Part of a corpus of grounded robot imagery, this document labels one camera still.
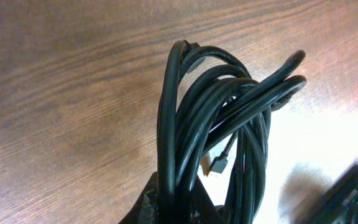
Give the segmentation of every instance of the power cord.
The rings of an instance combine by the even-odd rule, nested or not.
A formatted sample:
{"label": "power cord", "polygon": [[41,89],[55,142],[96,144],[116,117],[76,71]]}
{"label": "power cord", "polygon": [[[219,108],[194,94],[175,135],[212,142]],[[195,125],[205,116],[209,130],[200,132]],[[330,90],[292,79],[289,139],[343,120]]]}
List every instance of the power cord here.
{"label": "power cord", "polygon": [[[210,68],[198,77],[176,111],[179,83],[205,57],[227,64]],[[173,45],[157,122],[161,222],[187,217],[201,158],[232,134],[232,142],[237,138],[236,161],[225,204],[216,212],[226,223],[252,223],[264,195],[270,115],[306,84],[306,78],[300,75],[287,78],[304,57],[304,51],[295,52],[281,68],[258,83],[238,59],[220,48],[200,47],[185,40]],[[226,147],[221,154],[223,161],[229,150]]]}

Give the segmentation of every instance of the cable plug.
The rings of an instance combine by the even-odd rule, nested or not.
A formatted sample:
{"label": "cable plug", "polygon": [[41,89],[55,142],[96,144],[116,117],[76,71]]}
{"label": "cable plug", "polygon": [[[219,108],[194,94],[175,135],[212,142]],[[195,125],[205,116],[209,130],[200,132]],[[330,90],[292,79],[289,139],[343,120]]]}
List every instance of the cable plug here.
{"label": "cable plug", "polygon": [[226,166],[227,166],[227,155],[222,152],[220,156],[215,157],[214,161],[209,167],[209,171],[222,174]]}

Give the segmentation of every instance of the wooden table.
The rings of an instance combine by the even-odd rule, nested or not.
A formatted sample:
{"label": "wooden table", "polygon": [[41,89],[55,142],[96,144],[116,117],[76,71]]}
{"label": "wooden table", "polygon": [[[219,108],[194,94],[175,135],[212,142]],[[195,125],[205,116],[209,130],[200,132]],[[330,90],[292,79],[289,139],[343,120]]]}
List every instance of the wooden table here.
{"label": "wooden table", "polygon": [[163,73],[182,39],[226,49],[256,80],[306,51],[306,88],[272,118],[255,222],[280,216],[297,168],[330,185],[358,157],[358,1],[0,0],[0,223],[129,211],[157,167]]}

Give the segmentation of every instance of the black cable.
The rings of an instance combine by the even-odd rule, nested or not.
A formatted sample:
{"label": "black cable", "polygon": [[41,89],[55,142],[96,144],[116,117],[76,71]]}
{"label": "black cable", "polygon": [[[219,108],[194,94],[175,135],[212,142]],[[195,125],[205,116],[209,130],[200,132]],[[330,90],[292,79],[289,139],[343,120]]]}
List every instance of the black cable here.
{"label": "black cable", "polygon": [[[175,113],[178,85],[203,57],[216,57],[227,65],[204,72]],[[201,158],[232,134],[223,154],[228,154],[237,139],[237,156],[223,220],[252,223],[265,188],[270,114],[305,85],[303,76],[287,78],[304,57],[304,51],[295,52],[281,68],[258,83],[238,59],[222,49],[186,41],[174,44],[158,109],[158,209],[162,220],[186,216],[183,213]]]}

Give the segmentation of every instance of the black object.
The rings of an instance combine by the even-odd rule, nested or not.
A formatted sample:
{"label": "black object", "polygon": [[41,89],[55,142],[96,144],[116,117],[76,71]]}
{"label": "black object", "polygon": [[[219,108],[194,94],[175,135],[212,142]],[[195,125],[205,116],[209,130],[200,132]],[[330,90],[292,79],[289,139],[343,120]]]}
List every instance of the black object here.
{"label": "black object", "polygon": [[358,223],[358,164],[352,166],[298,223]]}
{"label": "black object", "polygon": [[[227,64],[205,71],[176,111],[179,83],[205,57]],[[220,48],[176,42],[168,56],[158,108],[157,193],[156,184],[149,182],[155,200],[150,200],[146,190],[127,217],[137,217],[138,223],[143,223],[146,218],[139,215],[142,208],[138,209],[138,204],[150,200],[158,212],[147,213],[148,217],[160,223],[191,223],[194,219],[189,217],[197,212],[213,218],[201,215],[195,223],[252,223],[264,194],[270,115],[306,84],[300,75],[287,78],[304,57],[304,51],[295,52],[259,83],[238,59]],[[197,170],[201,158],[230,134],[238,136],[236,162],[225,205],[215,210],[198,181]],[[202,210],[194,213],[194,208]]]}

